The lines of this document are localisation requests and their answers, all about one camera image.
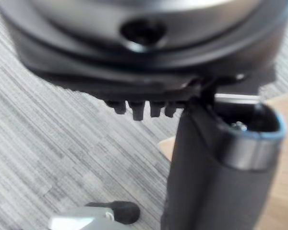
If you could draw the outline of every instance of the wooden surface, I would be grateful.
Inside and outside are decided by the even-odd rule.
[[[268,101],[278,110],[288,124],[288,95]],[[160,150],[171,160],[175,138],[159,143]],[[288,230],[288,137],[280,159],[278,174],[266,210],[259,223],[260,230]]]

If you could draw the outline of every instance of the striped carpet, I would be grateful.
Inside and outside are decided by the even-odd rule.
[[[277,69],[264,98],[288,92],[288,34]],[[169,170],[157,143],[175,134],[178,114],[145,114],[134,122],[34,77],[0,21],[0,230],[45,230],[54,213],[113,200],[141,206],[131,229],[157,230]]]

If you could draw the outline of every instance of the gray carpet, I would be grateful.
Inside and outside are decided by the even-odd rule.
[[[271,98],[288,92],[288,35]],[[45,230],[57,212],[91,201],[129,200],[142,209],[131,227],[157,230],[169,162],[157,143],[174,119],[132,121],[93,97],[50,85],[18,62],[0,22],[0,230]]]

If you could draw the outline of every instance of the round hole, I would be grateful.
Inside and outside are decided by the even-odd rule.
[[[164,38],[166,28],[162,23],[141,19],[126,23],[120,33],[129,42],[152,48]]]

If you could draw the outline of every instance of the bolt hole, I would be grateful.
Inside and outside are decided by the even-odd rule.
[[[140,19],[123,25],[120,33],[127,41],[150,48],[160,43],[166,34],[166,28],[162,23]]]

